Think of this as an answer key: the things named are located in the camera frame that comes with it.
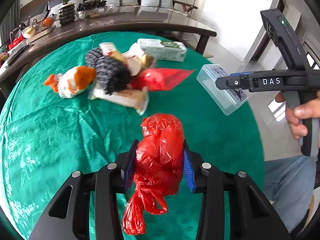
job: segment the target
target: red plastic bag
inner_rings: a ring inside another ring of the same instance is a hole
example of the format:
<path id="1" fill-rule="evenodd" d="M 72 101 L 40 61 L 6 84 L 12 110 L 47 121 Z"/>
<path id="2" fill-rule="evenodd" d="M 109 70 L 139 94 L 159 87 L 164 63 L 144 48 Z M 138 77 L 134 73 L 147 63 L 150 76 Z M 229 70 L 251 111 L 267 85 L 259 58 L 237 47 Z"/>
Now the red plastic bag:
<path id="1" fill-rule="evenodd" d="M 127 203 L 122 221 L 129 235 L 146 232 L 144 211 L 153 215 L 167 213 L 164 197 L 178 192 L 183 175 L 181 121 L 172 114 L 154 114 L 145 118 L 141 127 L 144 139 L 136 150 L 136 192 Z"/>
<path id="2" fill-rule="evenodd" d="M 141 71 L 131 79 L 130 85 L 134 89 L 148 87 L 149 91 L 171 90 L 179 85 L 193 70 L 173 69 L 173 68 L 150 68 Z"/>

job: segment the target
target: green tablecloth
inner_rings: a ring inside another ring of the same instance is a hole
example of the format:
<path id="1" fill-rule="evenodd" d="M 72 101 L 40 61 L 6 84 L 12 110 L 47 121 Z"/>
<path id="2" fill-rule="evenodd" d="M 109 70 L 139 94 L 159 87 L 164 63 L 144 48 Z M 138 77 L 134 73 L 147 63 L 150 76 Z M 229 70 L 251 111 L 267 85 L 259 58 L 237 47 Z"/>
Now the green tablecloth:
<path id="1" fill-rule="evenodd" d="M 155 37 L 110 32 L 70 42 L 31 68 L 9 96 L 0 116 L 0 197 L 2 208 L 24 238 L 29 237 L 41 212 L 74 170 L 90 173 L 113 162 L 135 138 L 142 139 L 141 121 L 155 113 L 177 116 L 190 150 L 199 152 L 205 161 L 226 172 L 245 170 L 262 185 L 263 152 L 249 104 L 225 116 L 196 80 L 200 68 L 209 62 L 192 50 L 183 63 L 158 61 L 158 67 L 196 71 L 171 91 L 150 92 L 143 116 L 132 108 L 100 99 L 90 101 L 89 89 L 73 99 L 61 99 L 42 85 L 51 73 L 84 65 L 87 51 L 101 42 L 113 42 L 125 52 L 138 38 Z M 129 197 L 118 194 L 121 217 Z M 167 214 L 145 212 L 147 233 L 124 238 L 195 239 L 201 198 L 201 194 L 192 195 L 182 181 L 178 194 L 166 198 Z M 90 233 L 94 239 L 92 206 Z"/>

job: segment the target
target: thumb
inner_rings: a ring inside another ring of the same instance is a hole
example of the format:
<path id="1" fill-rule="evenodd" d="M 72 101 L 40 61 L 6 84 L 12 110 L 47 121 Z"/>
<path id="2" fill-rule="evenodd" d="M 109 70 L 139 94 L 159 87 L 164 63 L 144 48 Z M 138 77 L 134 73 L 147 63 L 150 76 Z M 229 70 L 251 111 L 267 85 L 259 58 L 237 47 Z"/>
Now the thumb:
<path id="1" fill-rule="evenodd" d="M 276 98 L 275 98 L 275 99 L 276 99 L 276 102 L 277 102 L 277 103 L 282 103 L 282 102 L 285 101 L 285 99 L 284 99 L 283 95 L 281 94 L 281 92 L 276 95 Z"/>
<path id="2" fill-rule="evenodd" d="M 320 91 L 318 91 L 317 96 L 317 99 L 297 106 L 294 109 L 295 117 L 299 119 L 320 118 Z"/>

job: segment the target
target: black knit fabric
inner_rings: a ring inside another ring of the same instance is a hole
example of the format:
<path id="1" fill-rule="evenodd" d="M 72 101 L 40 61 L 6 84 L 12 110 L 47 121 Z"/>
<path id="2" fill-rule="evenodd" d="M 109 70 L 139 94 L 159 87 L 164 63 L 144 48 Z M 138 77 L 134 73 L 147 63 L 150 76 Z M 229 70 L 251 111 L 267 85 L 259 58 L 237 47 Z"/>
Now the black knit fabric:
<path id="1" fill-rule="evenodd" d="M 100 47 L 97 47 L 88 51 L 87 55 L 85 56 L 85 62 L 87 63 L 88 67 L 95 68 L 98 59 L 101 57 L 103 57 L 102 50 Z"/>
<path id="2" fill-rule="evenodd" d="M 130 83 L 131 73 L 128 67 L 115 58 L 100 57 L 95 67 L 97 82 L 108 95 L 125 90 Z"/>

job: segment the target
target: human hand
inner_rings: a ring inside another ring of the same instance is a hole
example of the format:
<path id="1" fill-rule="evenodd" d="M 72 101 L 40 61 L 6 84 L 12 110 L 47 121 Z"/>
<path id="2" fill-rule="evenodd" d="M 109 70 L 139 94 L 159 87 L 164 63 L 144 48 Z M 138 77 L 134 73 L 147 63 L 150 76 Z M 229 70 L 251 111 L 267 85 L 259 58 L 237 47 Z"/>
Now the human hand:
<path id="1" fill-rule="evenodd" d="M 320 91 L 317 92 L 317 99 L 311 100 L 303 105 L 297 106 L 294 110 L 286 105 L 285 117 L 288 121 L 292 136 L 299 140 L 300 136 L 306 136 L 308 129 L 300 123 L 301 119 L 320 118 Z M 285 99 L 281 93 L 276 95 L 276 102 L 284 102 Z"/>

